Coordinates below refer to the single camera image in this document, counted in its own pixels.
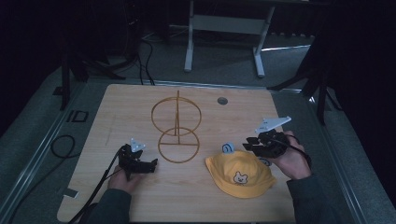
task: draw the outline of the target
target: hat brim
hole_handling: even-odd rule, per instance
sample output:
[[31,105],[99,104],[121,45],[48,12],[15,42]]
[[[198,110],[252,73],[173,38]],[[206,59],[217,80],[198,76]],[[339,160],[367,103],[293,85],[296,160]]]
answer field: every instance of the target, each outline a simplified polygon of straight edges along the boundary
[[[221,173],[222,167],[216,163],[216,157],[209,157],[205,159],[205,163],[209,173],[212,175],[215,184],[222,191],[236,197],[236,198],[255,198],[263,195],[269,188],[271,188],[275,183],[276,179],[272,175],[268,175],[265,181],[257,183],[255,186],[239,186],[235,183],[229,183],[224,180],[224,175]],[[263,169],[269,169],[267,166],[258,161]]]

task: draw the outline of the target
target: cartoon bear face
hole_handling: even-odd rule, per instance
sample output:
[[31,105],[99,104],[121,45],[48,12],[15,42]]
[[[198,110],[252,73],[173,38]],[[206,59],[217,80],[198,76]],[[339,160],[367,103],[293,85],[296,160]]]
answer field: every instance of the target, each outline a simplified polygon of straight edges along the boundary
[[247,175],[241,175],[239,171],[235,173],[235,176],[233,177],[233,181],[236,184],[246,184],[248,182],[248,176]]

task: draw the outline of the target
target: gold wire sculpture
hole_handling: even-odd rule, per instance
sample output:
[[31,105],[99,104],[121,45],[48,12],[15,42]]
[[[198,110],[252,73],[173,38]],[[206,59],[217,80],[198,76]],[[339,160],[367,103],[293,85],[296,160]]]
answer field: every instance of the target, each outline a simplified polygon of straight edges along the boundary
[[[154,121],[154,110],[156,109],[156,107],[158,105],[160,105],[160,104],[162,104],[164,102],[169,102],[169,101],[176,101],[175,126],[173,128],[168,129],[168,130],[163,130]],[[191,104],[191,105],[195,106],[198,109],[198,111],[199,111],[199,121],[198,121],[197,125],[193,129],[180,127],[179,104],[178,104],[179,101],[183,101],[183,102],[186,102],[188,104]],[[155,128],[162,133],[162,135],[160,137],[160,140],[158,141],[158,150],[160,151],[160,154],[163,156],[164,159],[166,159],[167,161],[173,162],[173,163],[183,163],[183,162],[192,160],[198,154],[200,142],[199,142],[198,136],[194,133],[194,131],[201,124],[202,112],[201,112],[201,109],[199,108],[199,106],[195,102],[193,102],[193,101],[191,101],[191,100],[189,100],[187,98],[180,97],[179,96],[179,91],[177,91],[177,97],[165,98],[165,99],[161,100],[160,102],[158,102],[154,107],[152,107],[152,109],[151,109],[151,121],[154,124]],[[180,133],[180,130],[185,130],[186,132],[185,133]],[[192,143],[192,144],[190,144],[190,143],[181,143],[180,136],[184,136],[184,135],[187,135],[187,134],[190,134],[190,133],[193,134],[193,136],[195,137],[197,143]],[[176,136],[177,137],[177,143],[165,143],[165,142],[163,142],[163,137],[165,135]],[[196,146],[196,150],[193,153],[193,155],[190,158],[186,159],[186,160],[173,161],[173,160],[167,158],[163,154],[163,152],[161,150],[161,145],[168,145],[168,146]]]

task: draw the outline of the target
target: small white object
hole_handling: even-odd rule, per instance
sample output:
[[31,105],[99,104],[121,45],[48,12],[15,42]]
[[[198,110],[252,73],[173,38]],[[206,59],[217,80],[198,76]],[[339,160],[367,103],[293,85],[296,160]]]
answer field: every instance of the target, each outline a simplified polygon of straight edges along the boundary
[[136,151],[142,150],[145,147],[146,147],[146,145],[141,144],[141,143],[135,141],[133,138],[131,138],[131,150],[132,150],[132,152],[136,152]]
[[233,146],[233,143],[227,142],[222,146],[222,151],[224,154],[231,154],[235,152],[235,147]]
[[291,117],[287,116],[285,118],[279,119],[263,119],[262,124],[258,129],[256,129],[256,133],[264,133],[273,130],[280,125],[291,121]]

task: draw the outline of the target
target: wire ring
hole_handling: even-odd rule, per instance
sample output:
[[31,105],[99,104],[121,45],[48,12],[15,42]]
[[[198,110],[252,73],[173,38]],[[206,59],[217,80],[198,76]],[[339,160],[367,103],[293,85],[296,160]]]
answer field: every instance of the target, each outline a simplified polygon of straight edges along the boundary
[[[198,111],[199,111],[199,121],[198,121],[198,124],[197,124],[193,129],[191,129],[191,130],[190,130],[190,129],[185,129],[185,130],[189,131],[189,133],[193,133],[193,132],[199,127],[199,125],[201,124],[201,121],[202,121],[202,112],[201,112],[201,109],[198,107],[198,105],[197,105],[195,102],[193,102],[193,101],[191,101],[191,100],[189,100],[189,99],[186,99],[186,98],[184,98],[184,97],[168,97],[168,98],[165,98],[165,99],[161,100],[161,101],[158,102],[154,107],[152,107],[152,109],[151,109],[151,121],[152,121],[152,123],[154,124],[154,127],[155,127],[158,131],[160,131],[161,133],[165,133],[165,134],[167,134],[167,135],[174,135],[174,134],[168,133],[169,130],[163,131],[160,127],[157,126],[157,124],[156,124],[155,121],[154,121],[154,110],[155,110],[155,108],[156,108],[159,104],[161,104],[161,103],[163,103],[163,102],[172,101],[172,100],[181,100],[181,101],[184,101],[184,102],[186,102],[186,103],[190,103],[190,104],[192,104],[193,106],[195,106],[195,107],[198,109]],[[186,134],[189,134],[189,133],[183,133],[183,134],[180,134],[180,133],[179,133],[178,136],[183,136],[183,135],[186,135]]]
[[172,130],[174,130],[174,129],[175,129],[175,128],[171,128],[171,129],[166,130],[166,132],[164,132],[164,133],[161,135],[160,140],[158,140],[158,150],[160,151],[160,154],[163,156],[164,159],[166,159],[167,161],[173,162],[173,163],[183,163],[183,162],[187,162],[187,161],[192,160],[192,159],[198,154],[200,142],[199,142],[198,136],[197,136],[192,130],[187,129],[187,128],[183,128],[183,127],[179,127],[179,129],[184,129],[184,130],[190,131],[190,132],[195,136],[195,139],[197,140],[197,144],[196,144],[197,149],[195,150],[194,154],[193,154],[190,158],[188,158],[188,159],[186,159],[186,160],[184,160],[184,161],[173,161],[173,160],[171,160],[171,159],[165,157],[165,155],[163,155],[163,152],[161,151],[161,145],[183,145],[183,144],[162,144],[162,143],[161,143],[161,140],[163,140],[163,137],[164,137],[168,132],[170,132],[170,131],[172,131]]

